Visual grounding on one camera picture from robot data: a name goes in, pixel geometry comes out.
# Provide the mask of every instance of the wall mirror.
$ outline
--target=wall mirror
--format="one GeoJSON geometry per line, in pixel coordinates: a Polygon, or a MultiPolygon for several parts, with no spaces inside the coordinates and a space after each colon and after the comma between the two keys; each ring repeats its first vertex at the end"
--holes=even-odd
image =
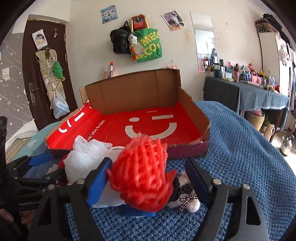
{"type": "Polygon", "coordinates": [[[205,73],[209,71],[212,64],[218,63],[211,16],[195,12],[190,12],[190,14],[195,33],[198,71],[205,73]]]}

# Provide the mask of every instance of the blue knitted bedspread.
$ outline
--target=blue knitted bedspread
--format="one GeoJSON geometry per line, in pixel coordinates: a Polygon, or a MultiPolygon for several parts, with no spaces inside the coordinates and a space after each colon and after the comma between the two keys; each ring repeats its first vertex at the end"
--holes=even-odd
{"type": "MultiPolygon", "coordinates": [[[[261,206],[270,240],[278,241],[296,214],[296,177],[282,155],[245,119],[217,102],[196,102],[211,121],[208,156],[197,159],[201,168],[229,185],[249,183],[261,206]]],[[[172,160],[167,170],[184,170],[184,160],[172,160]]],[[[231,204],[217,240],[223,240],[231,204]]],[[[206,214],[165,208],[156,217],[123,217],[122,207],[92,208],[106,241],[192,240],[206,214]]],[[[79,240],[71,206],[67,205],[74,240],[79,240]]]]}

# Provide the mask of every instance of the white cabinet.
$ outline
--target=white cabinet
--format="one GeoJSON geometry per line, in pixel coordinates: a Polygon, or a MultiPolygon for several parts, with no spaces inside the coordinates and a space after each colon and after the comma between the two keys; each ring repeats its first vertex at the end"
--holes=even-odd
{"type": "Polygon", "coordinates": [[[263,72],[274,77],[275,82],[281,86],[282,94],[289,96],[291,90],[292,61],[283,65],[279,60],[281,46],[291,56],[291,49],[286,42],[275,33],[259,33],[262,49],[263,72]]]}

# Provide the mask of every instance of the green stuffed dinosaur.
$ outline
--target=green stuffed dinosaur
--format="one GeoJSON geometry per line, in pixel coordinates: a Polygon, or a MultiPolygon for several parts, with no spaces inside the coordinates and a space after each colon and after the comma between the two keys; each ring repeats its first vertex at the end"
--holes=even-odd
{"type": "Polygon", "coordinates": [[[62,67],[59,65],[59,62],[58,62],[58,61],[55,61],[55,62],[54,62],[54,66],[53,66],[53,68],[52,68],[52,71],[54,72],[54,75],[55,75],[56,77],[58,77],[58,78],[61,79],[62,81],[65,80],[65,77],[63,76],[63,73],[62,73],[63,69],[62,69],[62,67]]]}

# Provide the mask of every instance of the white smiley face logo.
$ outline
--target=white smiley face logo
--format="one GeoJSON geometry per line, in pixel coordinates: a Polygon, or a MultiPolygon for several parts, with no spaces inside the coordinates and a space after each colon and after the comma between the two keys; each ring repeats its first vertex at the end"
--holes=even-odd
{"type": "MultiPolygon", "coordinates": [[[[169,118],[173,118],[173,117],[174,117],[174,115],[158,115],[158,116],[153,116],[152,120],[169,119],[169,118]]],[[[139,120],[140,120],[140,118],[138,118],[138,117],[133,117],[133,118],[129,119],[130,122],[138,122],[139,120]]],[[[163,138],[166,138],[169,135],[173,134],[176,129],[177,129],[177,122],[172,122],[172,123],[169,123],[169,127],[164,132],[156,134],[156,135],[152,135],[150,137],[152,140],[163,139],[163,138]]],[[[134,132],[132,125],[126,126],[125,132],[128,135],[128,137],[130,137],[130,138],[134,138],[137,135],[137,133],[134,132]]]]}

